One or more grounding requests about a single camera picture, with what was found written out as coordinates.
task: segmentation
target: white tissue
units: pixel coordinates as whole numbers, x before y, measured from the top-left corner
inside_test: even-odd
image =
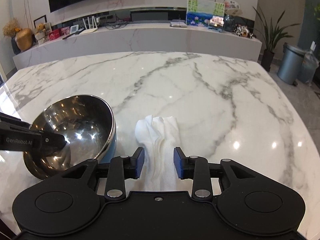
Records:
[[[149,115],[137,122],[135,135],[145,148],[143,191],[177,190],[173,149],[180,147],[180,134],[176,118]]]

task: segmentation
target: potted plant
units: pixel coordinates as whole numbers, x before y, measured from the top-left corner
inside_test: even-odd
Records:
[[[3,35],[11,37],[11,45],[15,55],[21,52],[21,50],[18,48],[17,43],[14,39],[16,34],[20,31],[21,31],[21,28],[16,18],[13,18],[2,28]]]
[[[264,53],[263,53],[261,66],[263,66],[263,68],[269,72],[271,62],[272,62],[273,57],[275,55],[273,51],[275,50],[278,42],[283,38],[292,38],[293,37],[292,35],[289,35],[288,32],[285,32],[284,30],[288,27],[299,25],[300,23],[294,23],[294,24],[280,28],[280,26],[278,26],[278,24],[285,13],[285,10],[284,10],[283,13],[280,15],[280,17],[278,18],[276,25],[273,26],[272,17],[271,17],[270,25],[268,26],[266,17],[264,16],[261,8],[260,8],[260,10],[261,10],[261,14],[262,14],[263,19],[261,17],[261,14],[256,10],[256,8],[254,8],[254,10],[256,11],[259,19],[262,22],[264,33],[262,33],[261,31],[259,31],[257,29],[255,29],[255,30],[262,34],[264,42],[266,44],[266,49],[264,50]]]

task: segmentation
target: green plant leaves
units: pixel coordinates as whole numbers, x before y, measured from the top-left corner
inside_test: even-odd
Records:
[[[263,36],[263,39],[264,39],[264,41],[266,43],[266,49],[268,51],[273,52],[274,49],[276,48],[278,42],[281,39],[283,39],[283,38],[292,38],[293,37],[292,35],[289,35],[288,32],[284,32],[284,30],[286,28],[288,28],[288,27],[299,25],[300,23],[294,23],[294,24],[290,24],[290,25],[287,25],[287,26],[284,26],[284,27],[280,28],[278,26],[278,24],[281,21],[283,15],[285,13],[285,10],[284,10],[282,12],[282,14],[280,15],[280,17],[278,18],[277,23],[276,23],[275,26],[273,26],[272,17],[271,17],[270,26],[268,27],[268,24],[267,24],[267,21],[266,21],[266,17],[264,16],[262,9],[260,7],[259,7],[259,9],[261,11],[261,14],[257,11],[256,8],[254,8],[254,10],[256,11],[259,19],[262,22],[264,33],[262,33],[260,30],[257,30],[257,29],[255,29],[255,30],[257,30]]]
[[[313,13],[313,15],[316,17],[316,19],[318,20],[318,21],[320,21],[320,17],[319,17],[319,12],[320,12],[320,3],[318,3],[314,8],[314,13]]]

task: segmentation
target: blue trash can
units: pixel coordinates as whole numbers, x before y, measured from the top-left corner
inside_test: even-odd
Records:
[[[284,45],[284,56],[278,70],[278,77],[289,85],[297,79],[306,51],[297,46]]]

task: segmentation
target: bowl rim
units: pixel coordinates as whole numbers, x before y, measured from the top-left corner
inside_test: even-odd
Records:
[[[101,150],[96,154],[96,156],[94,157],[94,159],[98,159],[99,156],[103,153],[103,152],[107,152],[108,151],[108,147],[111,145],[111,141],[113,140],[114,136],[115,136],[115,133],[116,133],[116,122],[115,122],[115,117],[114,117],[114,114],[112,112],[112,109],[110,107],[110,105],[105,101],[103,100],[102,98],[98,97],[98,96],[95,96],[95,95],[88,95],[88,94],[81,94],[81,95],[73,95],[73,96],[68,96],[66,98],[63,98],[63,99],[60,99],[56,102],[54,102],[53,104],[51,104],[50,106],[48,106],[47,108],[45,108],[35,119],[34,121],[39,117],[41,116],[42,114],[44,114],[44,112],[46,110],[48,110],[50,107],[54,106],[55,104],[61,102],[62,100],[65,100],[65,99],[68,99],[68,98],[73,98],[73,97],[79,97],[79,96],[90,96],[90,97],[94,97],[94,98],[97,98],[97,99],[100,99],[102,102],[104,102],[106,104],[106,106],[109,108],[109,111],[111,113],[111,117],[112,117],[112,124],[111,124],[111,129],[110,129],[110,133],[108,135],[108,139],[106,140],[105,144],[103,145],[103,147],[101,148]],[[30,124],[29,126],[29,129],[31,129],[32,125],[34,124],[34,121]],[[36,176],[30,169],[29,167],[26,165],[27,169],[29,170],[29,172],[31,174],[33,174],[35,177],[39,178],[38,176]]]

